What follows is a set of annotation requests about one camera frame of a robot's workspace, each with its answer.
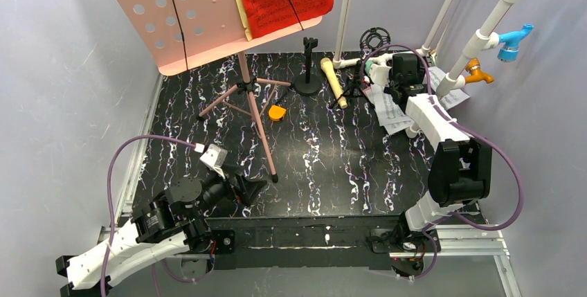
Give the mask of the small black tripod stand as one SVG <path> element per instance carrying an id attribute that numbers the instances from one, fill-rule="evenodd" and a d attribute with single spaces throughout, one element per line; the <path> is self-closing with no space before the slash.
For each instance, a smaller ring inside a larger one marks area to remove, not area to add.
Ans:
<path id="1" fill-rule="evenodd" d="M 391 43 L 390 33 L 385 28 L 373 27 L 361 35 L 359 47 L 362 52 L 369 54 L 389 43 Z M 334 94 L 334 102 L 330 103 L 328 108 L 332 109 L 338 105 L 341 109 L 345 109 L 347 104 L 343 104 L 343 101 L 346 98 L 365 98 L 367 100 L 368 98 L 360 89 L 360 85 L 361 83 L 373 83 L 370 75 L 372 66 L 388 66 L 388 61 L 392 59 L 392 53 L 389 52 L 389 49 L 389 47 L 382 49 L 380 53 L 366 60 L 361 57 L 353 60 L 330 60 L 333 71 L 353 66 L 354 73 L 351 78 L 347 79 L 345 88 L 341 89 L 340 93 Z"/>

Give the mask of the orange tape measure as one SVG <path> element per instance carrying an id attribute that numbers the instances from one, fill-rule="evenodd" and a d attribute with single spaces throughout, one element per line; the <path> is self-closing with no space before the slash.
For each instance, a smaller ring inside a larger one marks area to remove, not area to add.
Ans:
<path id="1" fill-rule="evenodd" d="M 287 115 L 287 109 L 279 105 L 272 105 L 268 110 L 268 117 L 272 122 L 280 122 Z"/>

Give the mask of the black microphone stand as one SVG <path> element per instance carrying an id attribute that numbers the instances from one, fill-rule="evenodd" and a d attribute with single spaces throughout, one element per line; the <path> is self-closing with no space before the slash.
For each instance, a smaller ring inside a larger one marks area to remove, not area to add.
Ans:
<path id="1" fill-rule="evenodd" d="M 318 46 L 318 40 L 313 37 L 304 37 L 305 72 L 293 81 L 293 87 L 301 96 L 313 96 L 320 91 L 320 80 L 312 75 L 312 51 Z"/>

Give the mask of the yellow sheet music page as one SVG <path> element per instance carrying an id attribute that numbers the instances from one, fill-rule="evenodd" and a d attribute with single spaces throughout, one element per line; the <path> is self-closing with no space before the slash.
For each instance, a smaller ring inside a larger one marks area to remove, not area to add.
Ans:
<path id="1" fill-rule="evenodd" d="M 241 20 L 241 23 L 242 23 L 242 26 L 244 29 L 245 37 L 248 41 L 251 41 L 253 39 L 253 36 L 252 36 L 251 29 L 249 26 L 249 20 L 248 20 L 247 14 L 246 14 L 243 0 L 235 0 L 235 2 L 237 4 L 237 9 L 238 9 L 240 20 Z"/>

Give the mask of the right robot arm base mount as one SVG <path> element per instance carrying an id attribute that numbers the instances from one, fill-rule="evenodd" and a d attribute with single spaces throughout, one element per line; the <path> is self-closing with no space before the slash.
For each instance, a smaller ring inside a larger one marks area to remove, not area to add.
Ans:
<path id="1" fill-rule="evenodd" d="M 373 253 L 391 256 L 391 268 L 395 275 L 414 281 L 429 272 L 425 265 L 425 256 L 437 256 L 441 250 L 436 230 L 425 233 L 394 229 L 376 228 L 366 238 Z"/>

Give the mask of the white sheet music page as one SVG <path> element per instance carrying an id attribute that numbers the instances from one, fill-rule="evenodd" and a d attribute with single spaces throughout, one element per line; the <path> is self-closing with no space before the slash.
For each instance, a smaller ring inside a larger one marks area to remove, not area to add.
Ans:
<path id="1" fill-rule="evenodd" d="M 386 87 L 371 84 L 363 92 L 368 100 L 375 106 L 375 112 L 379 124 L 383 127 L 394 122 L 408 120 L 410 117 L 393 102 L 392 96 L 385 93 Z M 440 104 L 445 110 L 452 109 L 468 100 L 470 96 L 461 89 L 452 90 L 446 96 L 440 98 Z"/>
<path id="2" fill-rule="evenodd" d="M 388 125 L 384 125 L 383 128 L 386 130 L 387 134 L 393 135 L 404 131 L 406 128 L 409 128 L 412 124 L 413 120 L 409 118 L 405 121 L 394 122 Z"/>

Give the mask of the aluminium rail frame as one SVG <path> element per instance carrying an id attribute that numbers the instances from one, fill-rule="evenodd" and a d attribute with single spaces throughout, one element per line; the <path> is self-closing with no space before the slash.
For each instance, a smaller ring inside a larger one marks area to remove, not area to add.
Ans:
<path id="1" fill-rule="evenodd" d="M 454 126 L 459 130 L 490 146 L 492 156 L 500 152 L 500 149 L 488 139 L 465 129 L 457 124 L 454 119 L 453 121 Z M 201 152 L 197 149 L 198 145 L 201 144 L 193 143 L 190 145 L 190 149 L 201 155 Z M 229 172 L 239 169 L 225 162 L 222 168 L 226 177 Z M 433 222 L 433 224 L 424 228 L 422 232 L 425 233 L 433 229 L 437 231 L 442 222 L 452 217 L 461 219 L 460 209 Z M 387 225 L 368 224 L 362 219 L 355 226 L 341 226 L 339 220 L 333 217 L 324 217 L 319 221 L 310 218 L 293 218 L 286 226 L 270 225 L 266 219 L 263 219 L 258 225 L 247 224 L 244 220 L 232 224 L 223 219 L 208 219 L 205 214 L 206 221 L 213 230 L 227 229 L 236 232 L 235 252 L 216 255 L 213 268 L 208 268 L 208 270 L 212 271 L 227 267 L 230 260 L 243 257 L 246 253 L 251 255 L 249 260 L 251 265 L 257 265 L 262 260 L 269 260 L 272 255 L 279 255 L 286 257 L 289 265 L 299 262 L 303 266 L 309 266 L 311 256 L 322 256 L 332 251 L 356 252 L 361 259 L 367 259 L 370 254 L 376 254 L 372 252 L 366 242 L 370 231 L 376 228 L 394 229 L 397 226 L 401 228 L 403 213 L 392 216 Z"/>

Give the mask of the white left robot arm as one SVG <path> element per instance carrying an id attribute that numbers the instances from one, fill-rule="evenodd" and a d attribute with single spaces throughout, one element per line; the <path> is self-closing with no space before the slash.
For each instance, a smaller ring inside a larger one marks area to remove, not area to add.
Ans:
<path id="1" fill-rule="evenodd" d="M 253 204 L 267 186 L 264 179 L 245 177 L 240 169 L 226 178 L 216 172 L 207 179 L 184 177 L 161 191 L 101 243 L 83 254 L 56 259 L 56 272 L 67 279 L 61 296 L 106 296 L 128 276 L 172 255 L 193 252 L 208 256 L 234 251 L 235 234 L 213 230 L 205 214 L 220 201 Z"/>

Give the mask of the blue pipe fitting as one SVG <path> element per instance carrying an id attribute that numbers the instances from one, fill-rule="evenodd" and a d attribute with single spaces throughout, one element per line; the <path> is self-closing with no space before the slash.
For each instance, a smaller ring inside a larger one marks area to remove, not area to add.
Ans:
<path id="1" fill-rule="evenodd" d="M 497 58 L 501 62 L 515 61 L 518 57 L 521 41 L 524 40 L 533 29 L 534 26 L 532 24 L 524 24 L 520 30 L 500 34 L 498 38 L 501 47 L 497 54 Z"/>

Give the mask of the cream yellow microphone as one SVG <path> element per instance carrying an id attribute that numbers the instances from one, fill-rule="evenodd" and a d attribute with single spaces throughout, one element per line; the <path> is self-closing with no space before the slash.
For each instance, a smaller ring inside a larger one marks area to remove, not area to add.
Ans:
<path id="1" fill-rule="evenodd" d="M 325 74 L 327 81 L 334 94 L 334 104 L 341 109 L 346 109 L 348 106 L 346 98 L 343 96 L 342 87 L 338 81 L 338 77 L 334 71 L 334 65 L 331 59 L 324 57 L 320 60 L 320 69 Z"/>

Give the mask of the orange pipe fitting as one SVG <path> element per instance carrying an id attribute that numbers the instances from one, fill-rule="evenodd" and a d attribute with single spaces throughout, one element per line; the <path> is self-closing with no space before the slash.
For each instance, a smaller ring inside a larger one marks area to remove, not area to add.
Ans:
<path id="1" fill-rule="evenodd" d="M 475 82 L 485 82 L 490 84 L 494 81 L 494 78 L 484 72 L 481 69 L 480 62 L 478 58 L 473 58 L 469 61 L 469 63 L 465 66 L 465 71 L 469 74 L 468 77 L 465 78 L 466 84 L 471 84 Z"/>

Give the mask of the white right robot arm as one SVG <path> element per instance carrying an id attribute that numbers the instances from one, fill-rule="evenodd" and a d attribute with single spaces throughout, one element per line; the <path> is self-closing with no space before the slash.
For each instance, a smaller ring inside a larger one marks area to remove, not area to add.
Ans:
<path id="1" fill-rule="evenodd" d="M 392 57 L 390 94 L 413 121 L 406 133 L 423 133 L 434 150 L 427 191 L 402 215 L 406 232 L 420 232 L 490 191 L 492 149 L 454 126 L 437 96 L 428 92 L 425 74 L 425 64 L 415 54 Z"/>

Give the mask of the pink music stand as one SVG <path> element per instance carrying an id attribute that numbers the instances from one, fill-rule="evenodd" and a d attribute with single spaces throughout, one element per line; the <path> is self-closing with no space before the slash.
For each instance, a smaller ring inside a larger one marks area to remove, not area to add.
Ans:
<path id="1" fill-rule="evenodd" d="M 249 102 L 248 115 L 255 122 L 262 142 L 271 179 L 278 181 L 271 149 L 267 142 L 253 84 L 290 86 L 290 82 L 252 78 L 245 52 L 267 42 L 311 28 L 321 22 L 315 17 L 261 38 L 247 40 L 236 0 L 117 0 L 132 26 L 143 40 L 162 75 L 178 75 L 209 62 L 237 55 L 242 81 L 233 85 L 198 117 L 205 118 L 213 107 L 242 89 Z"/>

